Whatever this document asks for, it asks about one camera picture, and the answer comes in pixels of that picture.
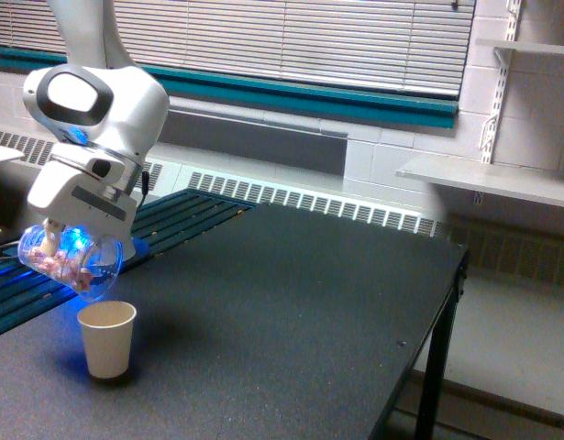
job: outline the window blinds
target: window blinds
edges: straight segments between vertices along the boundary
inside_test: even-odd
[[[139,62],[457,96],[475,0],[116,0],[115,5],[123,42]],[[64,52],[45,0],[0,0],[0,45]]]

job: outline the paper cup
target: paper cup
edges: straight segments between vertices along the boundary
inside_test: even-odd
[[[128,356],[137,309],[128,302],[95,302],[78,313],[88,371],[99,379],[120,376]]]

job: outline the shelf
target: shelf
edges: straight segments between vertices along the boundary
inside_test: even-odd
[[[23,153],[12,148],[1,147],[0,146],[0,162],[6,162],[7,160],[20,159],[23,157]]]
[[[517,50],[528,53],[548,55],[564,55],[564,46],[554,44],[525,43],[521,41],[506,41],[503,39],[477,38],[479,46],[489,46],[496,49]]]
[[[419,181],[564,207],[564,177],[551,172],[423,155],[396,174]]]

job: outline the pink candy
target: pink candy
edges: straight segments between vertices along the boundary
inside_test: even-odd
[[[28,252],[28,258],[36,270],[71,286],[76,292],[88,292],[94,275],[87,268],[80,268],[80,257],[68,259],[64,250],[58,250],[53,257],[46,257],[39,247]]]

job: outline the white brick wall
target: white brick wall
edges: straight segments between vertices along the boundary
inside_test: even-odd
[[[345,164],[346,192],[410,204],[419,208],[445,207],[447,190],[396,178],[395,171],[419,154],[444,154],[478,160],[483,122],[490,113],[498,63],[493,50],[474,44],[476,38],[502,39],[508,19],[504,0],[479,0],[471,34],[459,118],[454,129],[418,126],[367,126],[285,115],[224,104],[182,100],[186,111],[216,115],[253,124],[286,127],[322,136],[348,139]],[[564,44],[564,0],[523,0],[518,39]],[[0,72],[0,126],[22,131],[45,130],[28,117],[21,104],[22,75]],[[237,160],[239,172],[243,159]],[[494,161],[564,172],[564,58],[514,55]],[[251,169],[258,166],[251,164]],[[468,194],[465,204],[455,202],[456,213],[485,216]],[[522,210],[506,217],[521,225]],[[549,232],[561,233],[563,230]]]

